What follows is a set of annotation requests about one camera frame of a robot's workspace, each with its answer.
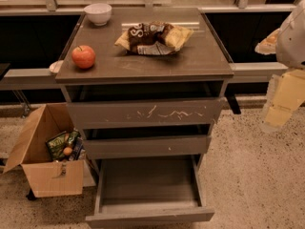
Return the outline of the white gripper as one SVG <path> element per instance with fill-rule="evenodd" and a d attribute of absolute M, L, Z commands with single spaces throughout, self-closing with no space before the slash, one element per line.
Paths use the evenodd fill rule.
<path fill-rule="evenodd" d="M 280 29 L 271 32 L 255 46 L 254 51 L 263 55 L 275 54 L 279 32 Z M 266 98 L 260 128 L 264 133 L 272 133 L 280 130 L 305 102 L 305 71 L 289 70 L 282 75 L 273 74 Z"/>

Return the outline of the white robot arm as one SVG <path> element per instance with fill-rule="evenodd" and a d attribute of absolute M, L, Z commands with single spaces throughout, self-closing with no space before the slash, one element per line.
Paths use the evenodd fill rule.
<path fill-rule="evenodd" d="M 305 1 L 299 2 L 280 28 L 258 43 L 254 51 L 274 54 L 288 68 L 282 75 L 272 75 L 262 109 L 261 130 L 276 132 L 305 102 Z"/>

